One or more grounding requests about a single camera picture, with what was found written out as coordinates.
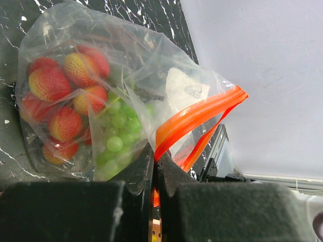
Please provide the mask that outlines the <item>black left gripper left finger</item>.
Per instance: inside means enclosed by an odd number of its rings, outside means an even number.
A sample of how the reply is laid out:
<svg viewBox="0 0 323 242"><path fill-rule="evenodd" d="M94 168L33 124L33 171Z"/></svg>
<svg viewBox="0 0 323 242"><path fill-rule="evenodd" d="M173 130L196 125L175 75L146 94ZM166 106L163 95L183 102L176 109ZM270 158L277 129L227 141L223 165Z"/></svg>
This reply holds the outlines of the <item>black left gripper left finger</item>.
<svg viewBox="0 0 323 242"><path fill-rule="evenodd" d="M151 241L153 150L105 182L17 183L1 195L1 241Z"/></svg>

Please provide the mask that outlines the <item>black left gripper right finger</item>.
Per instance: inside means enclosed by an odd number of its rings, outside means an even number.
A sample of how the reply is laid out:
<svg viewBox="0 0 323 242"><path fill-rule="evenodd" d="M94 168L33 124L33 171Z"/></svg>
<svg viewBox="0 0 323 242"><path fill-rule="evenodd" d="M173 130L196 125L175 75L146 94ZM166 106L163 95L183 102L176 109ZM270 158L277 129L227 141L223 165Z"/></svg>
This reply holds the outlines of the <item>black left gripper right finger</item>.
<svg viewBox="0 0 323 242"><path fill-rule="evenodd" d="M163 241L314 241L294 194L277 184L200 183L164 154L154 166Z"/></svg>

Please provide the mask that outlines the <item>green grape bunch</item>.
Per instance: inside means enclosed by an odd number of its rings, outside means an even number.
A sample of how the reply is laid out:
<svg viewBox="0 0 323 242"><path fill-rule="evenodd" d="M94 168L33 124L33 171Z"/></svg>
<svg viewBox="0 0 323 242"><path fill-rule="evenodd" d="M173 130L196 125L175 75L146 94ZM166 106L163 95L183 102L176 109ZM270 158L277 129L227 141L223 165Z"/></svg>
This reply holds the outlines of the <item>green grape bunch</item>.
<svg viewBox="0 0 323 242"><path fill-rule="evenodd" d="M120 173L147 143L130 97L121 91L103 90L106 98L97 98L101 109L92 109L90 116L96 182L105 182Z"/></svg>

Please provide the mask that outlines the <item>clear orange-zip bag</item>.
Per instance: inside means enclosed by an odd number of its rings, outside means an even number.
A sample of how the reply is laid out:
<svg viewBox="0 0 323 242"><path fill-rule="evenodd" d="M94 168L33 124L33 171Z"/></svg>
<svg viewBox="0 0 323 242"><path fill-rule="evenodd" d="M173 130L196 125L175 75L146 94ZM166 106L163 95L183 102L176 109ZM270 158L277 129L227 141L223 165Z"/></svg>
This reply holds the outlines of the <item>clear orange-zip bag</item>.
<svg viewBox="0 0 323 242"><path fill-rule="evenodd" d="M110 74L102 84L130 97L143 125L144 146L151 146L154 158L169 153L184 171L204 152L221 121L248 97L239 86L197 65L164 34L68 1L41 14L21 41L15 90L19 110L28 63L40 55L62 59L77 44L107 58ZM37 171L93 178L92 144L82 143L68 164L55 166L42 157L39 131L23 120L21 126Z"/></svg>

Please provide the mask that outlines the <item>red strawberry bunch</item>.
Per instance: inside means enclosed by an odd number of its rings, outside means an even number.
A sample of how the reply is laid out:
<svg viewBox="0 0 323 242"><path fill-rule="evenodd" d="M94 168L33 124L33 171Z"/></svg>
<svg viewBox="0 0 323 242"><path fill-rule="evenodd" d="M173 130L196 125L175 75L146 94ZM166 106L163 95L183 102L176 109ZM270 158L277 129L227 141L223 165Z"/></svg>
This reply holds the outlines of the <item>red strawberry bunch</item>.
<svg viewBox="0 0 323 242"><path fill-rule="evenodd" d="M66 165L82 143L92 144L89 116L106 107L110 96L102 81L110 64L98 49L77 44L62 59L33 58L26 72L20 116L39 131L42 157L52 165Z"/></svg>

